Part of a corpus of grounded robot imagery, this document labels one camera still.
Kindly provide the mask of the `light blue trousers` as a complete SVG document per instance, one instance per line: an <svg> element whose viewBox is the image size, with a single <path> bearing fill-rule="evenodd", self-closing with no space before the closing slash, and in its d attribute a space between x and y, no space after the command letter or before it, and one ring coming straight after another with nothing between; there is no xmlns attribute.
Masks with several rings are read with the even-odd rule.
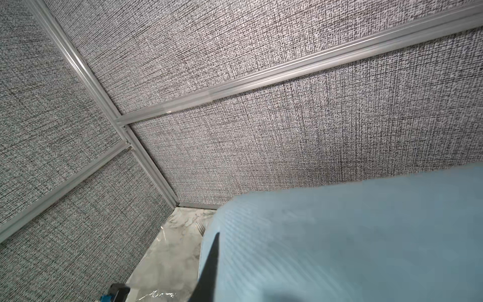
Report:
<svg viewBox="0 0 483 302"><path fill-rule="evenodd" d="M217 233L214 301L481 301L482 164L236 196L200 276Z"/></svg>

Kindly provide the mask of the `clear plastic vacuum bag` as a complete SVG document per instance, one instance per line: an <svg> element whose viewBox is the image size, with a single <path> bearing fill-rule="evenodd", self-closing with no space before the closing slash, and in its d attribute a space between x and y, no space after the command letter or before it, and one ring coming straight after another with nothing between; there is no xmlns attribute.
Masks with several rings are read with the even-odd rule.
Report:
<svg viewBox="0 0 483 302"><path fill-rule="evenodd" d="M174 232L162 227L151 246L127 280L130 288L128 301L179 301L172 272Z"/></svg>

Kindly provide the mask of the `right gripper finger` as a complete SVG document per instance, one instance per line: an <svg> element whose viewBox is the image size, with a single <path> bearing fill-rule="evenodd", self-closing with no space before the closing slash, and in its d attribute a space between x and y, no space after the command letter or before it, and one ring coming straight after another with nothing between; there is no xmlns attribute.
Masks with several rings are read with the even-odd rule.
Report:
<svg viewBox="0 0 483 302"><path fill-rule="evenodd" d="M205 266L188 302L213 302L215 300L216 275L220 251L220 234L217 233Z"/></svg>

